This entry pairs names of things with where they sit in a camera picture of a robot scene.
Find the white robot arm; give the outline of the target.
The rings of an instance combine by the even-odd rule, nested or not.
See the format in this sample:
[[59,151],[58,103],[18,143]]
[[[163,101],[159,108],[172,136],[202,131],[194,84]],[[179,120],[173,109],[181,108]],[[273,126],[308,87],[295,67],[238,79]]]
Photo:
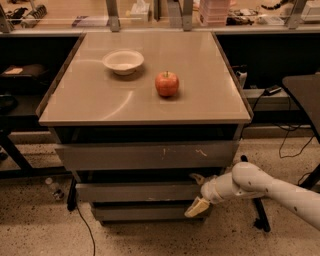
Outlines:
[[260,198],[267,196],[320,230],[320,194],[276,179],[250,162],[238,162],[231,171],[205,178],[192,173],[200,186],[197,196],[184,215],[193,218],[210,205],[234,198]]

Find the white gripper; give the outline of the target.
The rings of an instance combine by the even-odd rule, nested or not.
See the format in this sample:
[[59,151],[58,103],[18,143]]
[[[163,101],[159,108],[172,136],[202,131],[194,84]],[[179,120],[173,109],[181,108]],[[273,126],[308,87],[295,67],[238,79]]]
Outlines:
[[239,186],[233,181],[231,173],[213,176],[206,182],[205,178],[197,173],[191,173],[190,177],[194,179],[198,185],[202,185],[201,194],[204,198],[195,198],[191,206],[184,213],[187,218],[193,218],[206,211],[210,203],[218,204],[235,198],[239,192]]

